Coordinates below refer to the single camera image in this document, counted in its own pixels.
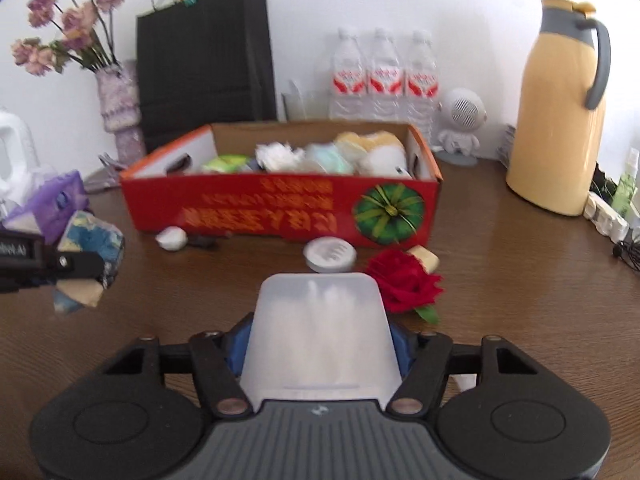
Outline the small white cap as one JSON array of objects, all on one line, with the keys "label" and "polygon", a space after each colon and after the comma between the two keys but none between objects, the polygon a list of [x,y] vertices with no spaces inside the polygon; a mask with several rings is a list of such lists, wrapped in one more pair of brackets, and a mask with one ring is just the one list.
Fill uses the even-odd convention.
[{"label": "small white cap", "polygon": [[189,243],[189,237],[183,229],[178,226],[170,226],[160,231],[155,237],[157,245],[166,252],[178,252]]}]

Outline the white power strip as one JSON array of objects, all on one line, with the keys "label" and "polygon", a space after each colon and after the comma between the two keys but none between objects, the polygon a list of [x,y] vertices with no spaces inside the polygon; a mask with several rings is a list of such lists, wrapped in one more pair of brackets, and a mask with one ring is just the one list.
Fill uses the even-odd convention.
[{"label": "white power strip", "polygon": [[614,244],[622,242],[629,232],[628,222],[595,192],[588,194],[582,215]]}]

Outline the white round lid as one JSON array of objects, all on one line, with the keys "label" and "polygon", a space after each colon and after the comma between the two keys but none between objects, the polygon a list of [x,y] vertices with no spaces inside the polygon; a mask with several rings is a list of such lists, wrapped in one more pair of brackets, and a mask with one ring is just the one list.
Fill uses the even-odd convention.
[{"label": "white round lid", "polygon": [[354,267],[357,252],[352,244],[334,236],[311,240],[303,250],[309,269],[317,273],[344,273]]}]

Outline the left water bottle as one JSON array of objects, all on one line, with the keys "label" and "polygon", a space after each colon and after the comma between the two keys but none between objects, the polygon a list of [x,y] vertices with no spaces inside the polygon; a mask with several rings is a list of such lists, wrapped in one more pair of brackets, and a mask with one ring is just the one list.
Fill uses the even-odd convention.
[{"label": "left water bottle", "polygon": [[349,27],[338,30],[338,43],[331,60],[332,119],[359,120],[367,95],[367,63],[357,33]]}]

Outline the mint green bath sponge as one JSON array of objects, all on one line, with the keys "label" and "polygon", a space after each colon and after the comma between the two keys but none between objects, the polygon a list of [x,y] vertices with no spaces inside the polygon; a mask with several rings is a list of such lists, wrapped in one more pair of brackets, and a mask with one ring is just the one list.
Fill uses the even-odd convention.
[{"label": "mint green bath sponge", "polygon": [[341,154],[334,143],[309,144],[296,170],[302,174],[337,174],[351,176],[354,166]]}]

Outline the middle water bottle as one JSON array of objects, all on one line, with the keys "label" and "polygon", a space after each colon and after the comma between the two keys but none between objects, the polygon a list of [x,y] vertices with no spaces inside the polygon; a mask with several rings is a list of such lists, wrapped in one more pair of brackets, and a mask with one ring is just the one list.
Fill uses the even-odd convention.
[{"label": "middle water bottle", "polygon": [[404,68],[393,35],[385,28],[378,28],[374,33],[368,77],[373,119],[398,122],[404,91]]}]

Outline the white robot speaker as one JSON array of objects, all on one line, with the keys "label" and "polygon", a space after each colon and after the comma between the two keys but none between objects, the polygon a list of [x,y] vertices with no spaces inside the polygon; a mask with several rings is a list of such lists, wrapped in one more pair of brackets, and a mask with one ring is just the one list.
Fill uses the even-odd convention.
[{"label": "white robot speaker", "polygon": [[472,90],[454,88],[442,96],[438,111],[442,128],[436,136],[436,157],[454,166],[475,166],[480,149],[475,133],[487,120],[483,101]]}]

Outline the clear cotton swab box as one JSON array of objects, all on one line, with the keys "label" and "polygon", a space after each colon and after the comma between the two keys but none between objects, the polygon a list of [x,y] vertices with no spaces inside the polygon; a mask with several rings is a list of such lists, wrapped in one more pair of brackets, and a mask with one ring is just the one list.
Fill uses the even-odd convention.
[{"label": "clear cotton swab box", "polygon": [[363,273],[276,274],[259,289],[240,385],[267,400],[373,399],[401,384],[378,285]]}]

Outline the right water bottle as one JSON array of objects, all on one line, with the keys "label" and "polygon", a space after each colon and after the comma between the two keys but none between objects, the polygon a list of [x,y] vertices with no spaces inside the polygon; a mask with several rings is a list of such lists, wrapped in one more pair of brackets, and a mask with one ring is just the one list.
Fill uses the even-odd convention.
[{"label": "right water bottle", "polygon": [[439,71],[431,34],[415,30],[405,59],[406,115],[427,143],[432,138],[438,92]]}]

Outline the purple white vase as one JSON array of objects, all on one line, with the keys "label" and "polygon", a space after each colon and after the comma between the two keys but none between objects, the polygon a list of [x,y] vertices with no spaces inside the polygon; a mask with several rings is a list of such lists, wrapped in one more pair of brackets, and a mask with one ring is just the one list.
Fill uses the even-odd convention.
[{"label": "purple white vase", "polygon": [[131,166],[146,154],[140,128],[136,61],[128,60],[98,70],[96,84],[103,128],[115,138],[117,160],[125,167]]}]

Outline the yellow thermos jug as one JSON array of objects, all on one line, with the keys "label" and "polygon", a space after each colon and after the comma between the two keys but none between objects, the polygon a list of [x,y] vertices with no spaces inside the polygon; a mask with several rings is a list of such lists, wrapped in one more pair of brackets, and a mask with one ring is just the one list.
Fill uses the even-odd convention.
[{"label": "yellow thermos jug", "polygon": [[596,168],[611,70],[608,29],[588,2],[541,0],[506,185],[541,209],[582,214]]}]

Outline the black paper bag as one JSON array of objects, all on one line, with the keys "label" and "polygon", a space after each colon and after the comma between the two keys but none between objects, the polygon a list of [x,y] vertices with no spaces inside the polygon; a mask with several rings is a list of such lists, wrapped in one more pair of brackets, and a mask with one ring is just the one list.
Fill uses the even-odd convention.
[{"label": "black paper bag", "polygon": [[195,0],[137,17],[142,138],[278,118],[267,0]]}]

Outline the white crumpled tissue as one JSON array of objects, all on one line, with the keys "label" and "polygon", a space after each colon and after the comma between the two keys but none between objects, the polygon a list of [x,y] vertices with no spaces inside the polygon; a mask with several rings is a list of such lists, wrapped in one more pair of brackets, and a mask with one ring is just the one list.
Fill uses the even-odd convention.
[{"label": "white crumpled tissue", "polygon": [[258,166],[267,172],[294,170],[305,159],[302,148],[292,148],[288,143],[258,144],[255,148]]}]

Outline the green spray bottle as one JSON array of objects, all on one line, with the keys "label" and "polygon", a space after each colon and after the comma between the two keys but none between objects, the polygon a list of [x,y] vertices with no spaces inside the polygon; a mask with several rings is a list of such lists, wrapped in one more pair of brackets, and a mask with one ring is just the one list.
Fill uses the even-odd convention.
[{"label": "green spray bottle", "polygon": [[611,207],[621,217],[626,216],[631,199],[634,197],[634,192],[636,192],[638,169],[639,151],[636,148],[630,148],[625,162],[625,169],[620,176],[620,182],[618,182],[611,204]]}]

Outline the blue patterned packet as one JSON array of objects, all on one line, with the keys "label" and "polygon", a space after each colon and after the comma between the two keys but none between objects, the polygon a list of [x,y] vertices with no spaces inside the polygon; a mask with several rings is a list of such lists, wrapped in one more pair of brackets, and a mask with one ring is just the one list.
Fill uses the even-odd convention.
[{"label": "blue patterned packet", "polygon": [[54,310],[66,315],[96,308],[115,281],[125,253],[125,237],[111,223],[76,211],[58,243],[65,270],[55,282]]}]

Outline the green packet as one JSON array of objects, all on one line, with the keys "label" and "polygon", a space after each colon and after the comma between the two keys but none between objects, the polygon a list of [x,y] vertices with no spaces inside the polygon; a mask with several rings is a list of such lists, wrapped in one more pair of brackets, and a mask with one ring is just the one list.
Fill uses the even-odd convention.
[{"label": "green packet", "polygon": [[220,155],[203,164],[200,170],[203,174],[237,174],[249,170],[249,162],[245,155]]}]

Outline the glass cup with straw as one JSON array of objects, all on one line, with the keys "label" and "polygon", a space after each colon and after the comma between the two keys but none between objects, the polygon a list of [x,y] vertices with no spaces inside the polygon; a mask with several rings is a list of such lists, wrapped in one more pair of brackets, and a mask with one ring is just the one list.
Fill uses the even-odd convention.
[{"label": "glass cup with straw", "polygon": [[288,81],[288,91],[281,93],[285,119],[288,122],[321,120],[329,117],[329,92],[305,90],[295,80]]}]

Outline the purple tissue box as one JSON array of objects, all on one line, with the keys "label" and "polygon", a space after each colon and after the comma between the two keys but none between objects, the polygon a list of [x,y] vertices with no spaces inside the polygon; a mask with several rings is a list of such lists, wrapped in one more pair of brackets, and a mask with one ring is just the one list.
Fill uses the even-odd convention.
[{"label": "purple tissue box", "polygon": [[89,197],[78,171],[47,180],[24,206],[14,208],[1,222],[5,229],[38,234],[48,245],[61,238],[77,211],[89,209]]}]

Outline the red cardboard box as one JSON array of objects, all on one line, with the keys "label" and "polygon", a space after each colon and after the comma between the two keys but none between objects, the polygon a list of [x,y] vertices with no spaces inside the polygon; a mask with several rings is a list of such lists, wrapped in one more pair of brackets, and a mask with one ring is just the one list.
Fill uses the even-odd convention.
[{"label": "red cardboard box", "polygon": [[[254,156],[271,142],[304,148],[340,133],[387,131],[402,143],[405,178],[250,171],[206,174],[218,155]],[[431,234],[442,173],[412,125],[384,122],[234,122],[205,125],[158,148],[120,175],[140,231],[178,226],[190,234],[276,236],[306,242],[337,236],[361,247],[423,245]]]}]

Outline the yellow white plush toy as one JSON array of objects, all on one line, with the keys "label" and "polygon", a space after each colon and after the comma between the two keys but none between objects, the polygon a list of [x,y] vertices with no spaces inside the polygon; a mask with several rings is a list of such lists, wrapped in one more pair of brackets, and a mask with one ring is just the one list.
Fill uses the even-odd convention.
[{"label": "yellow white plush toy", "polygon": [[363,177],[410,178],[405,145],[393,133],[340,133],[334,140],[340,155]]}]

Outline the water bottle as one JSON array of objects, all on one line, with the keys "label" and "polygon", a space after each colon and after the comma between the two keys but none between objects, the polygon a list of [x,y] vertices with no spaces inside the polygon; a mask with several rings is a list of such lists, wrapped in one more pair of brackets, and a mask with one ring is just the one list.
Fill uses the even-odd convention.
[{"label": "water bottle", "polygon": [[431,34],[415,30],[405,59],[406,115],[427,143],[432,138],[438,92],[439,71]]},{"label": "water bottle", "polygon": [[378,28],[374,33],[368,77],[373,119],[398,122],[404,91],[404,68],[393,35],[385,28]]},{"label": "water bottle", "polygon": [[338,30],[338,43],[331,60],[332,119],[359,120],[367,95],[367,63],[357,33],[349,27]]}]

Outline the dried pink flowers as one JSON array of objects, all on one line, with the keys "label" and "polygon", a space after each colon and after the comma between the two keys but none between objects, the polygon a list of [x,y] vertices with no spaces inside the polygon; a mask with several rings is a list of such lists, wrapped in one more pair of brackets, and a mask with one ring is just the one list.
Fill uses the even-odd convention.
[{"label": "dried pink flowers", "polygon": [[96,73],[118,64],[114,41],[114,12],[125,0],[28,0],[31,28],[52,26],[55,39],[17,39],[11,44],[13,62],[32,76],[63,73],[76,63]]}]

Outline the red rose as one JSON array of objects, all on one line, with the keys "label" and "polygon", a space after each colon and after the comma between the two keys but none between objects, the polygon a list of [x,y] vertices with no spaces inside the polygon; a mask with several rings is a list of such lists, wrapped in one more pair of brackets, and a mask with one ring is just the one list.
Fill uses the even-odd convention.
[{"label": "red rose", "polygon": [[363,272],[378,284],[387,313],[416,312],[428,324],[439,323],[435,302],[444,292],[442,277],[428,273],[416,256],[400,249],[384,249],[367,261]]}]

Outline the small floral tin box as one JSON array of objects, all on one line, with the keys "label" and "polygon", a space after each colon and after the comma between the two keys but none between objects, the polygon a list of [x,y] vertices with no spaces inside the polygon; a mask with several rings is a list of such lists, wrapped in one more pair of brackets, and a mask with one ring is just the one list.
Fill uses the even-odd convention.
[{"label": "small floral tin box", "polygon": [[510,166],[514,136],[515,127],[512,125],[505,125],[500,143],[496,151],[498,161],[502,163],[502,166],[504,168],[509,168]]}]

